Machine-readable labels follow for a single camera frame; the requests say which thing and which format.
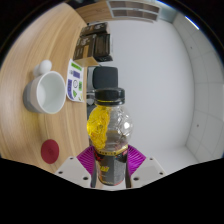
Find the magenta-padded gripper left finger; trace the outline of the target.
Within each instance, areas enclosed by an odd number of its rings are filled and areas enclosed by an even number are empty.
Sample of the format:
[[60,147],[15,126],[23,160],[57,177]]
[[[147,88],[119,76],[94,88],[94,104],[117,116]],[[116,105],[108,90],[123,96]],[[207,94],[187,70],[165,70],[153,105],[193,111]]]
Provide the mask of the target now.
[[97,182],[94,147],[90,146],[78,156],[70,156],[55,174],[84,188],[94,188]]

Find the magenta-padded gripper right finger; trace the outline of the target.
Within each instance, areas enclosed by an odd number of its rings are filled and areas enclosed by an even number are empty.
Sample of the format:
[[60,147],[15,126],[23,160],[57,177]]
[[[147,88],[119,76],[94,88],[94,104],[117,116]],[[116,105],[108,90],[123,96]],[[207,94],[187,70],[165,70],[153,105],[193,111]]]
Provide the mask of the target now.
[[146,157],[133,146],[128,146],[126,188],[140,188],[166,176],[154,157]]

